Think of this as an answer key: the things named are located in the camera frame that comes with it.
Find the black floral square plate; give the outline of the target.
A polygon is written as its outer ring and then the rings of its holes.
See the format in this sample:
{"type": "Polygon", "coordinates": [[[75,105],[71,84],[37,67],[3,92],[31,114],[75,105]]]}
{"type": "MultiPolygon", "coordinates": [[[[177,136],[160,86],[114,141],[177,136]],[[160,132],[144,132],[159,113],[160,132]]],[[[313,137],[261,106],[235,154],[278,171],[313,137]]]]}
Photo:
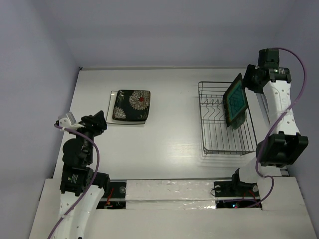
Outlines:
{"type": "Polygon", "coordinates": [[[148,90],[117,91],[112,118],[126,122],[143,122],[149,116],[151,92],[148,90]]]}

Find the teal brown-rimmed square plate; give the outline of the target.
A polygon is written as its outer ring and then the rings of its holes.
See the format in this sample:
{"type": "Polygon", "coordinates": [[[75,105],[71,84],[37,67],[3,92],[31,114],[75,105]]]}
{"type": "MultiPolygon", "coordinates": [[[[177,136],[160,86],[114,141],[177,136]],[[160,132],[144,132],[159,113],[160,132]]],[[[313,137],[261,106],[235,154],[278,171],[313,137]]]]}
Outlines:
{"type": "Polygon", "coordinates": [[[243,87],[242,74],[239,73],[223,95],[223,107],[227,127],[237,116],[248,109],[248,101],[243,87]]]}

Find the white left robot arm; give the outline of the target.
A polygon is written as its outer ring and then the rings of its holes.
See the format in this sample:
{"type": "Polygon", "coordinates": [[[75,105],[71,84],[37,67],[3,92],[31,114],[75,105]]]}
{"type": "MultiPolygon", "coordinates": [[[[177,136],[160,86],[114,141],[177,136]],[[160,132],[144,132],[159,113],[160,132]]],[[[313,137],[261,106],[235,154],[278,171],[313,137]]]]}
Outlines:
{"type": "Polygon", "coordinates": [[[68,112],[61,115],[54,126],[74,137],[62,147],[59,219],[48,238],[83,239],[99,201],[110,192],[109,175],[90,168],[94,156],[96,164],[100,164],[94,138],[107,129],[107,123],[103,111],[83,116],[80,121],[68,112]]]}

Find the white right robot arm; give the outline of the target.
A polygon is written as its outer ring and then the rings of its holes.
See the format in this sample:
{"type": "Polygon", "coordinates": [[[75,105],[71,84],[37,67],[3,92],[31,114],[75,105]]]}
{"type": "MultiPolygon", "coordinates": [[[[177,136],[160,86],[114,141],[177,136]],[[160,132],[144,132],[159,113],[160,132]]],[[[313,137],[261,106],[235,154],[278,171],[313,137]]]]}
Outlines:
{"type": "Polygon", "coordinates": [[[234,195],[254,187],[259,178],[270,178],[275,168],[294,164],[309,143],[308,137],[300,133],[293,113],[305,90],[306,70],[302,88],[292,101],[291,73],[280,67],[281,50],[281,47],[260,50],[257,65],[248,65],[243,78],[245,88],[265,96],[271,127],[258,143],[254,159],[232,175],[229,189],[234,195]]]}

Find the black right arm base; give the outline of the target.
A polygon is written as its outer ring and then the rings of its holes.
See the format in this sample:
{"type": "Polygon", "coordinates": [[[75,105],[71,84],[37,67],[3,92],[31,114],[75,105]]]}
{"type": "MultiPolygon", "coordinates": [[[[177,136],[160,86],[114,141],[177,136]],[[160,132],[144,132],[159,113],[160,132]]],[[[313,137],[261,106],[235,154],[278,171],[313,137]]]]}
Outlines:
{"type": "Polygon", "coordinates": [[[241,182],[238,169],[230,181],[215,181],[210,194],[215,198],[218,209],[262,207],[257,184],[241,182]]]}

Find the black wire dish rack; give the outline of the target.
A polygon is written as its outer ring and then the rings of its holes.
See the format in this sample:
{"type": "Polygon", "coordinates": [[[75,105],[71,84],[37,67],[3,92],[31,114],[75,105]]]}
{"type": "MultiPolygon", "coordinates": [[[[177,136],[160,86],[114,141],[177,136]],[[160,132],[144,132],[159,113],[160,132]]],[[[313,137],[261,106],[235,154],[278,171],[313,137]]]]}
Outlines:
{"type": "Polygon", "coordinates": [[[255,152],[257,139],[250,109],[245,111],[245,122],[237,129],[228,127],[223,106],[223,95],[231,82],[198,83],[202,147],[205,156],[245,155],[255,152]]]}

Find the pale green glass plate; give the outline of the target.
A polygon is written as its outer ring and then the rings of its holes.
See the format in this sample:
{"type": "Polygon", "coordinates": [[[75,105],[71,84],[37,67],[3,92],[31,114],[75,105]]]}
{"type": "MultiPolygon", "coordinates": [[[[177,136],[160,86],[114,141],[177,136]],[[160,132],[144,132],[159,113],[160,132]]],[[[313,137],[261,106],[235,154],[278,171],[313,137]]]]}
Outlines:
{"type": "Polygon", "coordinates": [[[233,120],[232,122],[232,128],[234,130],[238,129],[242,124],[245,123],[246,121],[246,118],[247,118],[247,114],[246,114],[246,111],[243,111],[241,112],[236,119],[233,120]]]}

